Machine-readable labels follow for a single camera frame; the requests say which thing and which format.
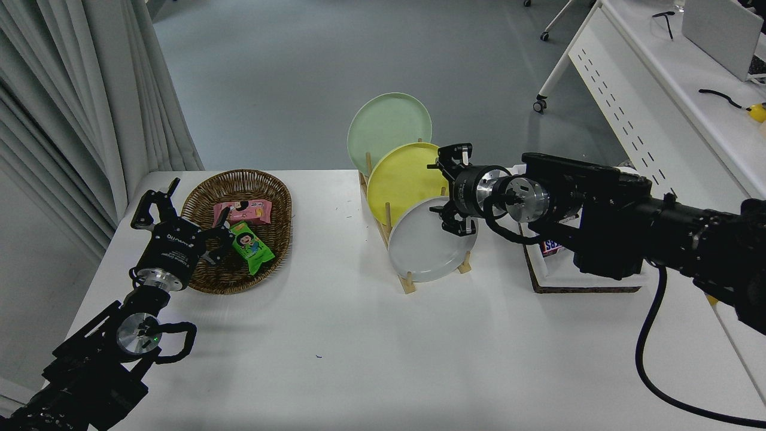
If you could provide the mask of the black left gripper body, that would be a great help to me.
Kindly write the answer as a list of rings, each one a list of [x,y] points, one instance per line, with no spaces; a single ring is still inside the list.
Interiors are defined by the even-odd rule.
[[[138,272],[158,269],[177,279],[190,279],[205,252],[202,228],[185,218],[156,224],[138,261]]]

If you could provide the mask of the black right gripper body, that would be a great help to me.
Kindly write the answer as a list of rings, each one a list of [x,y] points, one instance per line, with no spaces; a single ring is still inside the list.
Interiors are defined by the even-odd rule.
[[[463,216],[482,217],[482,202],[489,195],[490,180],[498,179],[498,166],[460,166],[452,184],[452,201]]]

